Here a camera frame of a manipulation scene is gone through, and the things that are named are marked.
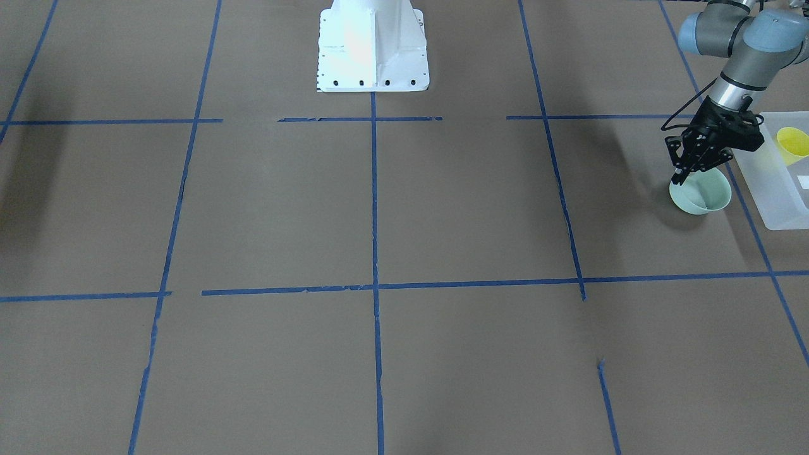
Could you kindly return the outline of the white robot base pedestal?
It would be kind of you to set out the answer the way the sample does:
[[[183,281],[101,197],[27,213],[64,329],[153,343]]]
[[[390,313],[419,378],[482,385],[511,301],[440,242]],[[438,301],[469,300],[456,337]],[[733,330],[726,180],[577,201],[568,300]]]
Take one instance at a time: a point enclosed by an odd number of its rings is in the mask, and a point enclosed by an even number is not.
[[[318,92],[423,92],[423,11],[410,1],[334,1],[320,12]]]

